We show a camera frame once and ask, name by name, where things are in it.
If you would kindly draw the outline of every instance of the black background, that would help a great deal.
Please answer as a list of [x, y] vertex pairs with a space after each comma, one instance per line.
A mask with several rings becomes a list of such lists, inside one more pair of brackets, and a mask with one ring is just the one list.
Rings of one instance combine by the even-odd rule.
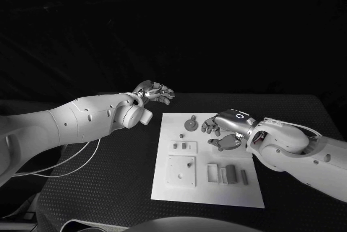
[[312, 94], [347, 138], [346, 37], [347, 0], [0, 0], [0, 99]]

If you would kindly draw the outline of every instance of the white cable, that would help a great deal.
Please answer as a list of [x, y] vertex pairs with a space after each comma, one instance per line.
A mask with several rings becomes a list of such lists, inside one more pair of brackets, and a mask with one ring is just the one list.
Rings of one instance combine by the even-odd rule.
[[16, 174], [13, 175], [13, 177], [26, 176], [26, 175], [30, 175], [30, 174], [44, 172], [44, 171], [46, 171], [46, 170], [58, 167], [59, 165], [62, 165], [64, 163], [67, 163], [67, 162], [83, 152], [83, 150], [84, 150], [84, 148], [87, 147], [88, 143], [87, 143], [85, 146], [81, 148], [81, 150], [80, 150], [67, 160], [64, 160], [64, 161], [62, 161], [61, 163], [58, 163], [57, 165], [54, 165], [54, 166], [51, 166], [51, 167], [45, 168], [45, 169], [41, 169], [41, 170], [38, 170], [38, 171], [33, 171], [33, 172], [16, 173]]
[[33, 173], [32, 175], [36, 175], [36, 176], [41, 176], [41, 177], [46, 177], [46, 178], [58, 178], [58, 177], [67, 176], [67, 175], [72, 174], [74, 172], [77, 172], [77, 171], [88, 164], [90, 160], [93, 159], [94, 154], [96, 154], [96, 152], [97, 152], [97, 150], [98, 150], [100, 140], [101, 140], [101, 139], [98, 139], [96, 151], [94, 151], [91, 157], [88, 158], [88, 160], [87, 160], [87, 162], [83, 164], [83, 166], [81, 166], [80, 168], [77, 168], [74, 171], [71, 171], [71, 172], [67, 173], [67, 174], [57, 175], [57, 176], [48, 176], [48, 175], [38, 174], [38, 173]]
[[288, 124], [288, 125], [297, 126], [297, 127], [299, 127], [299, 128], [304, 128], [304, 129], [308, 130], [310, 132], [312, 132], [317, 136], [323, 136], [314, 129], [311, 129], [311, 128], [302, 126], [302, 125], [298, 125], [298, 124], [295, 124], [295, 123], [288, 123], [288, 122], [284, 122], [284, 121], [276, 120], [276, 119], [272, 119], [272, 118], [265, 118], [265, 120], [272, 120], [272, 121], [276, 121], [276, 122], [279, 122], [279, 123], [285, 123], [285, 124]]

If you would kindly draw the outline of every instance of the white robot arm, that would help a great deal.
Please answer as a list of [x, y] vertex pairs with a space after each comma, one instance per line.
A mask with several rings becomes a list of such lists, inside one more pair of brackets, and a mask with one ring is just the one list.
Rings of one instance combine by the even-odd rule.
[[[298, 127], [315, 133], [308, 137]], [[236, 149], [242, 140], [246, 151], [275, 171], [286, 171], [304, 184], [347, 202], [347, 143], [324, 137], [312, 129], [271, 118], [257, 122], [247, 113], [229, 109], [203, 124], [201, 131], [220, 135], [220, 128], [233, 131], [208, 143], [218, 150]]]
[[174, 91], [145, 81], [132, 93], [83, 97], [36, 113], [0, 116], [0, 186], [41, 152], [106, 137], [137, 122], [148, 125], [152, 112], [145, 103], [171, 103]]

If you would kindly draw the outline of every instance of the textured mat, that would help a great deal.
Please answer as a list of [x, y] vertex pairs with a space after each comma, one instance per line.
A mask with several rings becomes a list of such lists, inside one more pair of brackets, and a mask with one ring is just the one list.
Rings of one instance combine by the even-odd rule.
[[[146, 105], [153, 112], [139, 124], [101, 139], [88, 165], [74, 174], [51, 178], [39, 198], [41, 231], [58, 231], [70, 219], [124, 227], [161, 217], [200, 216], [227, 220], [263, 231], [346, 231], [347, 204], [304, 185], [286, 172], [269, 170], [255, 157], [265, 209], [150, 200], [164, 112], [220, 112], [237, 109], [311, 127], [343, 139], [317, 97], [311, 95], [177, 94], [172, 104]], [[83, 147], [70, 145], [65, 160]], [[97, 146], [59, 166], [52, 175], [72, 171]]]

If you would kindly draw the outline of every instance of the black tabletop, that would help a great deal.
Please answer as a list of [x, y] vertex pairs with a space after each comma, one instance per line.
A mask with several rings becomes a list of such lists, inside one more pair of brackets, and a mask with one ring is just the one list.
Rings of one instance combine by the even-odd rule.
[[[343, 139], [315, 96], [177, 93], [171, 105], [150, 102], [148, 126], [137, 124], [101, 139], [87, 166], [68, 176], [51, 178], [44, 187], [38, 221], [41, 231], [59, 231], [72, 218], [130, 227], [168, 216], [208, 217], [263, 231], [346, 231], [347, 204], [304, 185], [286, 172], [268, 169], [257, 158], [255, 168], [265, 209], [150, 200], [164, 112], [220, 112], [229, 108], [315, 129]], [[61, 161], [84, 146], [67, 147]], [[52, 175], [68, 173], [88, 160], [97, 141]]]

